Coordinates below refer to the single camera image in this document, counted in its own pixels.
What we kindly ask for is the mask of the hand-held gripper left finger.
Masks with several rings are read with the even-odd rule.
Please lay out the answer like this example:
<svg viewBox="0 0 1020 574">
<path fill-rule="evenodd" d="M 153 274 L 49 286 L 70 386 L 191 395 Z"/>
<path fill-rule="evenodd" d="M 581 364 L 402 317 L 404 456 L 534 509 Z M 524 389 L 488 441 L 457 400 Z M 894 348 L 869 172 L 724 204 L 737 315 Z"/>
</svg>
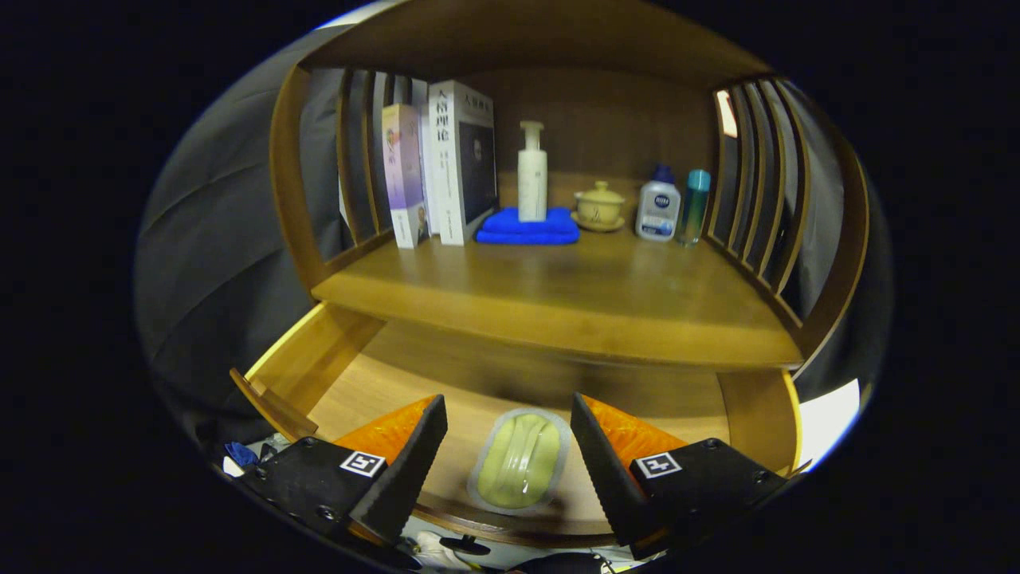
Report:
<svg viewBox="0 0 1020 574">
<path fill-rule="evenodd" d="M 447 430 L 444 395 L 427 396 L 340 440 L 302 438 L 239 484 L 335 544 L 394 547 Z"/>
</svg>

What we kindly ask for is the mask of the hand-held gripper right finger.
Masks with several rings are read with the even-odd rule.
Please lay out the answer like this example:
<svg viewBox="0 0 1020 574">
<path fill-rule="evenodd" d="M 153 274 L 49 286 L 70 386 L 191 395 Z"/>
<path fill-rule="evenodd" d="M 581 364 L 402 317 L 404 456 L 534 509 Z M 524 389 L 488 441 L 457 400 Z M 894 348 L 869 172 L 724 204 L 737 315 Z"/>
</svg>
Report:
<svg viewBox="0 0 1020 574">
<path fill-rule="evenodd" d="M 703 544 L 787 488 L 724 440 L 688 443 L 580 393 L 571 429 L 617 544 L 638 559 Z"/>
</svg>

